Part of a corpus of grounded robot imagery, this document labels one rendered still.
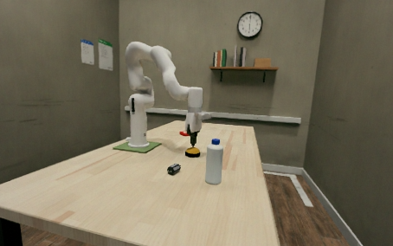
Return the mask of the white bottle with blue cap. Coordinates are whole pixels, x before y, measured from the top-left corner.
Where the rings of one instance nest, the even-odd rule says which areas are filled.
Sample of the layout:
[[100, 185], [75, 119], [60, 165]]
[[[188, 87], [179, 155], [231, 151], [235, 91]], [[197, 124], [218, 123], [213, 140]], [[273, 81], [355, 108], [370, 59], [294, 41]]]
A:
[[219, 139], [212, 139], [207, 145], [205, 181], [211, 185], [222, 182], [223, 146]]

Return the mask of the yellow and black service bell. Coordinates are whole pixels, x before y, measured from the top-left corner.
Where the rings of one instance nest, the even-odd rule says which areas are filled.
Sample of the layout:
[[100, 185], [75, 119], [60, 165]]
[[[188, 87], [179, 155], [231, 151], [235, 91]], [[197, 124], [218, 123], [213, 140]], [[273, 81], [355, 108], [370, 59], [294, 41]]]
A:
[[195, 158], [200, 156], [200, 151], [196, 147], [194, 147], [193, 144], [191, 144], [192, 147], [188, 148], [185, 152], [185, 156], [188, 156], [188, 158]]

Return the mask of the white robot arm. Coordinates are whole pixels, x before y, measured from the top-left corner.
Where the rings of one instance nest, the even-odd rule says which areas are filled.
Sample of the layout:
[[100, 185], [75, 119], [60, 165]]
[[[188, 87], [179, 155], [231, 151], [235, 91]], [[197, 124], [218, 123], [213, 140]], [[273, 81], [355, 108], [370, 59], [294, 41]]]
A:
[[[131, 114], [131, 138], [128, 146], [132, 148], [147, 147], [147, 116], [145, 109], [154, 105], [153, 84], [149, 77], [143, 75], [139, 59], [154, 62], [158, 67], [166, 90], [174, 100], [188, 100], [188, 113], [197, 113], [199, 120], [211, 119], [211, 113], [202, 113], [203, 89], [201, 87], [183, 87], [177, 82], [173, 70], [171, 52], [160, 46], [152, 47], [142, 42], [132, 42], [126, 48], [126, 64], [131, 90], [140, 91], [129, 98]], [[168, 57], [169, 56], [169, 57]], [[153, 59], [152, 59], [153, 58]]]

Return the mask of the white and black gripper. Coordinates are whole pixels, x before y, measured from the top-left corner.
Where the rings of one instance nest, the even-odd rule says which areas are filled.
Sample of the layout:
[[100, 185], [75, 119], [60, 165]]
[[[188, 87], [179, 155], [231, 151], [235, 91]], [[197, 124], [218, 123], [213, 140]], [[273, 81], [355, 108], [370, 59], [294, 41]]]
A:
[[185, 120], [185, 131], [190, 135], [190, 143], [197, 143], [197, 134], [202, 129], [202, 120], [198, 119], [197, 113], [187, 113]]

